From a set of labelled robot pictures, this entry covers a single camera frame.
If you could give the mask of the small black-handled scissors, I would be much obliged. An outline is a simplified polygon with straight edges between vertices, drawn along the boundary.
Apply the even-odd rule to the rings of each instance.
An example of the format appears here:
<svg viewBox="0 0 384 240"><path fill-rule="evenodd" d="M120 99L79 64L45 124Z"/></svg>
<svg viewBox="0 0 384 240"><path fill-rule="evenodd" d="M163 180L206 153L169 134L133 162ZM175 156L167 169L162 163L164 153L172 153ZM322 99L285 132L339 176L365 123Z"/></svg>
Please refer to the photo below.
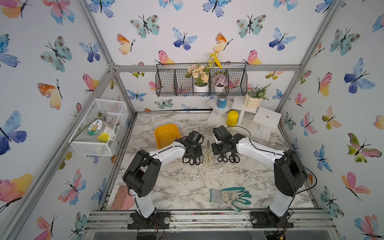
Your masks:
<svg viewBox="0 0 384 240"><path fill-rule="evenodd" d="M227 151L220 151L217 160L218 160L219 163L222 163L222 162L226 163L226 162L228 162L229 159L227 157Z"/></svg>

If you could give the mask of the long black-handled scissors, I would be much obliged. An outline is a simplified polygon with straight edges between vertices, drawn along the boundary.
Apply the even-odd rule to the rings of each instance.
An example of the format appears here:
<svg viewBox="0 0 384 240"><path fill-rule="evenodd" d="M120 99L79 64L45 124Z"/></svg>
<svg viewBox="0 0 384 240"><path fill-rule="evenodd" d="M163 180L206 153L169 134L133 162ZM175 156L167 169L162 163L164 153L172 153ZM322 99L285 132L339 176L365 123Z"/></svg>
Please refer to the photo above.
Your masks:
<svg viewBox="0 0 384 240"><path fill-rule="evenodd" d="M231 151L231 154L228 159L231 163L234 163L234 164L237 164L240 162L240 157L237 155L235 151Z"/></svg>

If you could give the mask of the black scissors wide handles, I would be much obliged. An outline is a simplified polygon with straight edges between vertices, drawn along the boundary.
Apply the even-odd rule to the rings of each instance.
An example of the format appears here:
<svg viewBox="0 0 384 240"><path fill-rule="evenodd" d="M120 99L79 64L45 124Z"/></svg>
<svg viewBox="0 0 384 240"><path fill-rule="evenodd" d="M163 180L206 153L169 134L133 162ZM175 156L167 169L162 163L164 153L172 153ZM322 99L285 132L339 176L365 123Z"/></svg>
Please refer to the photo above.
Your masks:
<svg viewBox="0 0 384 240"><path fill-rule="evenodd" d="M204 162L202 155L184 155L182 157L182 163L189 164L190 166L199 166Z"/></svg>

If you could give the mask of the cream-handled kitchen scissors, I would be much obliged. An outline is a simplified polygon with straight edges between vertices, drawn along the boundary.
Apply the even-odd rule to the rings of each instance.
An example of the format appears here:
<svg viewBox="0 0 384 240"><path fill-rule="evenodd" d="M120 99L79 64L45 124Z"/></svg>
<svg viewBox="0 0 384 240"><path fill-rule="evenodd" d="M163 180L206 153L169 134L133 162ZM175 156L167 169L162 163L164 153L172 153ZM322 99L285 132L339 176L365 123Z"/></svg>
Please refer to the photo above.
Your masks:
<svg viewBox="0 0 384 240"><path fill-rule="evenodd" d="M204 162L203 162L204 166L215 165L215 159L213 158L213 154L211 151L211 144L210 144L209 140L207 140L207 143L205 144L205 150L204 150L203 157L204 157Z"/></svg>

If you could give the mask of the yellow plastic storage box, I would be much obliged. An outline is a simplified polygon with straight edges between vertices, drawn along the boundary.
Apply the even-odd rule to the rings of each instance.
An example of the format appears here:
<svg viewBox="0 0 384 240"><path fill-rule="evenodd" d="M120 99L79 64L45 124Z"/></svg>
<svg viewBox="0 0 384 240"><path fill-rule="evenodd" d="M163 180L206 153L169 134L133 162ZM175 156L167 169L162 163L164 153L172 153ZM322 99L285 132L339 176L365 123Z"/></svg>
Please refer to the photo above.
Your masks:
<svg viewBox="0 0 384 240"><path fill-rule="evenodd" d="M155 139L158 149L167 147L180 138L180 131L175 124L167 124L155 129Z"/></svg>

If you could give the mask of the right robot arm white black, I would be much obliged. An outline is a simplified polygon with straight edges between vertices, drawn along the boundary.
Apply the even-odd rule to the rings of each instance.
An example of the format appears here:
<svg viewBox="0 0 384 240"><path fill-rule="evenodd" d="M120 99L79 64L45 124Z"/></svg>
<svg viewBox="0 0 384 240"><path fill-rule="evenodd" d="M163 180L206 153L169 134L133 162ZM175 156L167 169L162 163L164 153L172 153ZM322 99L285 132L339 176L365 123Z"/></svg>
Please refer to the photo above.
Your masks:
<svg viewBox="0 0 384 240"><path fill-rule="evenodd" d="M214 128L213 135L216 142L212 144L212 151L219 162L239 163L239 155L245 155L274 171L277 191L268 212L278 218L286 215L308 177L299 155L293 150L284 152L268 148L243 134L232 135L225 126Z"/></svg>

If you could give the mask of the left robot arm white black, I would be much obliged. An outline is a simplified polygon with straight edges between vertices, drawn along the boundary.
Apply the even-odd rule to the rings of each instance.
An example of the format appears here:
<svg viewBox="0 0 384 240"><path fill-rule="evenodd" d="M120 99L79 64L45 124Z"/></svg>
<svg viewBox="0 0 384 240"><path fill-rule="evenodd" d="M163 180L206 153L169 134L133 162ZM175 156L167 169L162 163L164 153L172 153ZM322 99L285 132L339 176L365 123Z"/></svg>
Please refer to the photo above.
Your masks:
<svg viewBox="0 0 384 240"><path fill-rule="evenodd" d="M156 185L161 167L181 159L182 163L199 166L204 162L202 143L204 136L192 131L188 136L176 139L172 144L155 152L140 150L124 173L123 181L134 197L136 212L149 219L155 212L151 191Z"/></svg>

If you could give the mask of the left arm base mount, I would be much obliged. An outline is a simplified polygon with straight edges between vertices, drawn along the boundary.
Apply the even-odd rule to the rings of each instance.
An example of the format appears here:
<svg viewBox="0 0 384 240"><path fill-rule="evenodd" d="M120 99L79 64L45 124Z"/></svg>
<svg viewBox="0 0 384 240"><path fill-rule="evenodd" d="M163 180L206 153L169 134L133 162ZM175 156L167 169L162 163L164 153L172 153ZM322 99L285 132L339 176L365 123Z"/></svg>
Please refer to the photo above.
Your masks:
<svg viewBox="0 0 384 240"><path fill-rule="evenodd" d="M136 210L130 214L127 228L128 230L167 230L170 222L171 213L169 212L158 212L157 209L155 209L148 218L145 218L140 214L139 210Z"/></svg>

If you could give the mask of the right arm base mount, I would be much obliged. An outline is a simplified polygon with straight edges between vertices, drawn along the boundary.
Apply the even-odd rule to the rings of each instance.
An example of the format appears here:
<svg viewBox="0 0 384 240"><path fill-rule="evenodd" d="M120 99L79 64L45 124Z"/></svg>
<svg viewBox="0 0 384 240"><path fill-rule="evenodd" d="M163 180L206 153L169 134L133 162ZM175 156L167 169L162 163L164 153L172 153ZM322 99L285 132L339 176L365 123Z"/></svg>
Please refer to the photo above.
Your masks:
<svg viewBox="0 0 384 240"><path fill-rule="evenodd" d="M293 228L294 224L289 222L291 215L286 212L282 217L275 215L269 208L265 211L250 212L250 222L254 229L269 228Z"/></svg>

